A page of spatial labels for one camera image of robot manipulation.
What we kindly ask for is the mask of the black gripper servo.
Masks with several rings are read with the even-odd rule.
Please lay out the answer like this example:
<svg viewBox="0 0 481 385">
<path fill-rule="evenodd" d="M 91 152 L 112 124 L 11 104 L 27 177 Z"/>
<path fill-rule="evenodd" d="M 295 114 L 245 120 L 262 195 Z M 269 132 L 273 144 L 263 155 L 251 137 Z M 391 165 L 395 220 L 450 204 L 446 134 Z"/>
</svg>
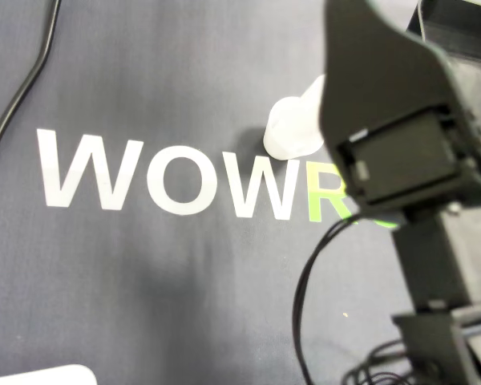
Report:
<svg viewBox="0 0 481 385">
<path fill-rule="evenodd" d="M 438 53 L 367 1 L 327 2 L 325 39 L 321 132 L 360 209 L 481 206 L 481 157 Z"/>
</svg>

